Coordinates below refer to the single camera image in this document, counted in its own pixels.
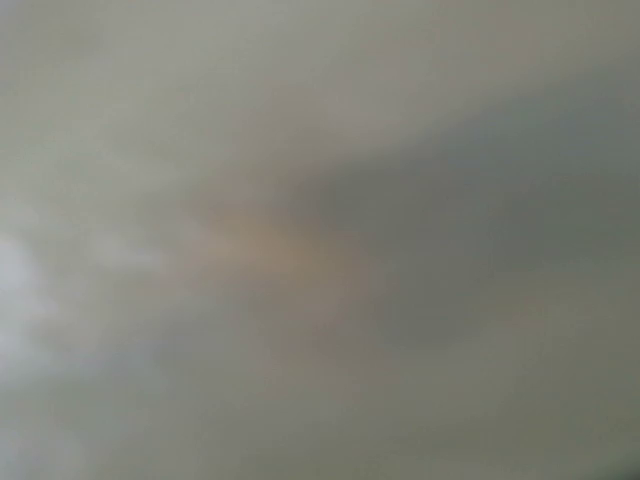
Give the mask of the light green plastic bag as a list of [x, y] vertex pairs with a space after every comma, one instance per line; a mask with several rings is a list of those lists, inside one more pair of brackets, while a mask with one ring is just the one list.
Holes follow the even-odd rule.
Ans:
[[5, 1], [5, 479], [635, 479], [635, 1]]

